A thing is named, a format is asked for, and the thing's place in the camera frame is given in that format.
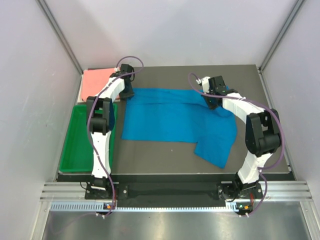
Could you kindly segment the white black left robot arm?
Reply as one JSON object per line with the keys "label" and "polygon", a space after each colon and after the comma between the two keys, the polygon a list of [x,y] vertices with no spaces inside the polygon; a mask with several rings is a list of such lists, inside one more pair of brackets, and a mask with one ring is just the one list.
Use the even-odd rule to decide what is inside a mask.
{"label": "white black left robot arm", "polygon": [[110,163],[110,140],[116,124],[114,101],[117,97],[127,99],[134,96],[134,78],[134,68],[129,64],[121,64],[110,75],[102,91],[86,100],[87,133],[93,148],[93,170],[89,188],[105,199],[115,193]]}

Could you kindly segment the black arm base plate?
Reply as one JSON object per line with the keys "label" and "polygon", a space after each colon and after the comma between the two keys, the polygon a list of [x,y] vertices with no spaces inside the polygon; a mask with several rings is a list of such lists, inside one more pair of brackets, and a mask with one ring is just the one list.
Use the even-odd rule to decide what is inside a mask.
{"label": "black arm base plate", "polygon": [[235,198],[232,184],[216,182],[120,182],[114,185],[117,206],[123,208],[224,207],[226,200],[262,197],[262,188],[247,189]]}

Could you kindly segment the blue t shirt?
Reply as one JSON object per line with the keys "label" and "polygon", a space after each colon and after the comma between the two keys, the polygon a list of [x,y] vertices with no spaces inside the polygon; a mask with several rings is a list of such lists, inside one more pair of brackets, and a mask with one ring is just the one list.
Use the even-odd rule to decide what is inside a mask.
{"label": "blue t shirt", "polygon": [[126,102],[124,140],[193,143],[195,155],[223,169],[236,136],[236,117],[209,109],[194,90],[134,88]]}

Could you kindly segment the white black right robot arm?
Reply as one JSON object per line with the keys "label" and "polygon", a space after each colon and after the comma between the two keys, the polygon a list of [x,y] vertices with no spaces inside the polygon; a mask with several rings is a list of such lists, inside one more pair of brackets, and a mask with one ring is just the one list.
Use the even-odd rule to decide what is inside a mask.
{"label": "white black right robot arm", "polygon": [[232,181],[233,197],[245,198],[257,187],[260,172],[267,160],[282,144],[277,121],[278,112],[251,103],[234,89],[228,89],[222,76],[198,79],[204,100],[211,110],[221,107],[245,124],[247,154],[242,167]]}

